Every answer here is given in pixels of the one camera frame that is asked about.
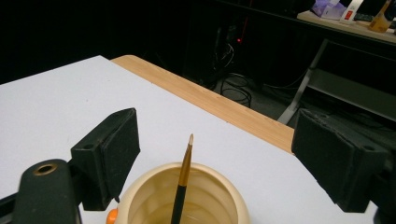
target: desk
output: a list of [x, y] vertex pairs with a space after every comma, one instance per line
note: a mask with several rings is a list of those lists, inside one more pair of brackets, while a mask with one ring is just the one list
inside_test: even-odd
[[[137, 111], [141, 153], [123, 190], [149, 169], [180, 161], [194, 133], [192, 160], [230, 179], [252, 223], [373, 223], [372, 203], [365, 214], [345, 214], [294, 156], [279, 149], [287, 149], [292, 130], [134, 56], [113, 62], [98, 56], [0, 86], [0, 197], [18, 190], [31, 165], [69, 161], [77, 141], [128, 107]], [[264, 121], [256, 123], [259, 118]], [[104, 223], [114, 207], [80, 207], [82, 220]]]
[[[363, 35], [372, 38], [374, 41], [385, 41], [390, 45], [396, 44], [396, 35], [394, 35], [393, 30], [390, 29], [388, 29], [384, 34], [380, 34], [370, 31], [367, 29], [367, 27], [362, 27], [355, 23], [346, 25], [340, 23], [339, 21], [322, 19], [311, 11], [298, 14], [297, 19], [331, 27], [342, 32], [351, 33], [353, 35]], [[302, 94], [305, 88], [308, 86], [317, 91], [324, 92], [332, 97], [348, 102], [352, 105], [364, 108], [384, 118], [396, 121], [396, 107], [394, 106], [394, 102], [396, 102], [395, 95], [375, 90], [371, 87], [364, 86], [346, 78], [338, 77], [331, 73], [317, 69], [317, 63], [320, 60], [320, 57], [323, 51], [326, 49], [329, 41], [330, 40], [327, 38], [323, 40], [317, 55], [307, 68], [304, 79], [292, 102], [279, 117], [278, 121], [282, 123], [289, 122], [294, 113], [297, 111]]]

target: cup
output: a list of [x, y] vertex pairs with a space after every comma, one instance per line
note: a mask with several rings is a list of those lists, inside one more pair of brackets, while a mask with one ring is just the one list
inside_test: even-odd
[[[169, 224], [181, 162], [156, 167], [140, 176], [120, 199], [116, 224]], [[180, 223], [250, 223], [247, 206], [235, 186], [219, 172], [193, 162]]]

